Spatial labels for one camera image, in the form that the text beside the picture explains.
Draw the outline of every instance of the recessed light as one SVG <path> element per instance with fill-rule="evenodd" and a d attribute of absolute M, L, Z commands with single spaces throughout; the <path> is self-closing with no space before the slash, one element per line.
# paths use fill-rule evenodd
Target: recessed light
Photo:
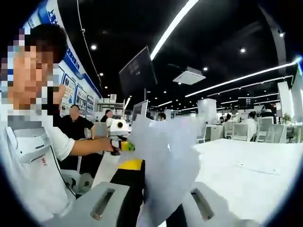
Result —
<path fill-rule="evenodd" d="M 97 49 L 97 46 L 95 44 L 93 44 L 92 46 L 90 46 L 90 48 L 94 51 Z"/>

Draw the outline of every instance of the yellow object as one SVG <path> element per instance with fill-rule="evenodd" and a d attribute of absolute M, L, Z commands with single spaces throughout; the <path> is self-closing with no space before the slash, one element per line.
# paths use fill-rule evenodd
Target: yellow object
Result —
<path fill-rule="evenodd" d="M 141 170 L 142 159 L 134 159 L 126 161 L 123 164 L 118 165 L 119 169 L 128 169 L 128 170 Z"/>

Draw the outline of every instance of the slot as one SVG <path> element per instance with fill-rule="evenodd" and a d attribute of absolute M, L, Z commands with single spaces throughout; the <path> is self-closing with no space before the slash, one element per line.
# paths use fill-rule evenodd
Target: slot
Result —
<path fill-rule="evenodd" d="M 206 201 L 206 199 L 203 197 L 202 193 L 196 188 L 191 192 L 191 195 L 193 196 L 200 214 L 203 218 L 204 221 L 208 221 L 211 218 L 213 218 L 214 213 L 212 211 L 212 209 L 210 208 L 208 202 Z"/>
<path fill-rule="evenodd" d="M 93 211 L 91 213 L 92 218 L 94 218 L 97 221 L 100 221 L 102 219 L 102 214 L 103 214 L 109 200 L 113 196 L 114 192 L 115 192 L 114 189 L 107 189 L 103 193 L 103 195 L 101 196 L 101 199 L 98 201 L 98 203 L 96 204 L 95 208 L 93 209 Z"/>

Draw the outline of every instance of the white column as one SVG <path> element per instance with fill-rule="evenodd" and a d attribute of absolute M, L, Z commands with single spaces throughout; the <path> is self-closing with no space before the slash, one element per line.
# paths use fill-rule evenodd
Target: white column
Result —
<path fill-rule="evenodd" d="M 206 98 L 198 101 L 198 116 L 203 117 L 209 124 L 217 123 L 216 100 Z"/>
<path fill-rule="evenodd" d="M 291 118 L 294 117 L 294 107 L 293 107 L 293 99 L 291 96 L 291 91 L 288 88 L 288 84 L 286 81 L 278 83 L 279 96 L 281 102 L 281 110 L 282 116 L 284 114 L 290 115 Z"/>
<path fill-rule="evenodd" d="M 291 89 L 294 106 L 294 121 L 303 122 L 303 75 L 297 70 Z"/>

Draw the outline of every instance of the black ceiling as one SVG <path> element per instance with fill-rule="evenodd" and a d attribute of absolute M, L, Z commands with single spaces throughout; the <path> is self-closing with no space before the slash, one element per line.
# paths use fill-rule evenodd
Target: black ceiling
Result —
<path fill-rule="evenodd" d="M 149 47 L 150 52 L 154 49 L 186 2 L 187 0 L 124 0 L 117 3 L 108 0 L 80 0 L 80 18 L 85 29 L 87 45 L 90 47 L 96 44 L 98 47 L 95 51 L 89 50 L 95 70 L 80 30 L 77 1 L 58 0 L 63 23 L 85 70 L 96 85 L 99 85 L 97 73 L 102 72 L 104 74 L 100 87 L 102 96 L 118 94 L 119 102 L 124 99 L 119 71 L 145 46 Z M 268 23 L 255 1 L 200 0 L 181 20 L 153 60 L 158 85 L 147 94 L 151 101 L 150 105 L 157 106 L 173 101 L 172 104 L 162 106 L 158 110 L 165 107 L 190 108 L 197 100 L 213 93 L 294 75 L 295 67 L 289 67 L 286 70 L 260 74 L 185 98 L 185 95 L 203 88 L 292 62 L 295 52 L 287 34 L 280 38 L 285 40 L 282 44 L 286 48 L 281 58 L 281 53 L 277 50 L 279 46 L 274 41 L 271 29 L 272 25 Z M 247 50 L 244 54 L 240 53 L 242 47 Z M 209 70 L 203 72 L 206 79 L 192 86 L 172 82 L 181 73 L 180 69 L 187 66 L 202 72 L 207 66 Z M 266 94 L 276 93 L 276 83 L 277 81 L 251 86 L 212 98 L 221 103 L 247 94 L 260 96 L 264 94 L 264 90 Z M 264 101 L 267 98 L 276 99 L 269 96 L 265 97 Z M 128 108 L 132 109 L 134 104 L 142 100 L 143 90 L 132 94 Z"/>

